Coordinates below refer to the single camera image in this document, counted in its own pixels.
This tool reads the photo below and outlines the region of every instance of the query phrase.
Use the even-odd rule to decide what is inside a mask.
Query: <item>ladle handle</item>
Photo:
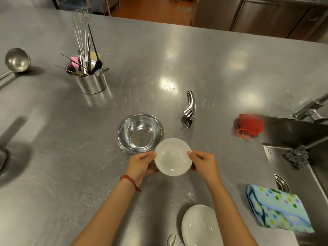
[[[4,77],[8,76],[9,74],[13,73],[13,71],[6,72],[5,74],[0,76],[0,80],[3,79]]]

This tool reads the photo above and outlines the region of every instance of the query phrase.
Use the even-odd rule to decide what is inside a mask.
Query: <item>stainless steel bowl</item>
[[[125,118],[118,129],[118,145],[124,151],[137,154],[154,149],[164,138],[161,122],[149,114]]]

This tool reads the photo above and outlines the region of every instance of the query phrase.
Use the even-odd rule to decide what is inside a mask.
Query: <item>red cloth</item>
[[[250,137],[244,135],[244,133],[247,133],[250,136],[256,136],[264,131],[263,119],[256,116],[239,114],[238,124],[239,129],[236,131],[236,134],[239,137],[244,137],[244,139],[247,141],[250,139]]]

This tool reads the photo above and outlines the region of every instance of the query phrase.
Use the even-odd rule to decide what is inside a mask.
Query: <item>faucet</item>
[[[323,103],[328,100],[328,93],[323,95],[318,99],[314,99],[299,111],[293,114],[293,117],[298,120],[303,120],[306,117],[309,117],[310,121],[313,123],[322,123],[328,120],[328,117],[322,117],[318,113],[318,109],[323,106]]]

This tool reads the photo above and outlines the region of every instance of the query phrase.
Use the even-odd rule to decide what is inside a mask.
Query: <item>hand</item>
[[[150,151],[140,153],[130,157],[126,174],[133,178],[135,184],[139,187],[142,179],[158,171],[157,168],[148,168],[149,163],[155,159],[157,153]]]
[[[195,164],[197,172],[207,185],[211,182],[221,182],[215,156],[213,154],[195,150],[192,152],[188,151],[187,154]]]

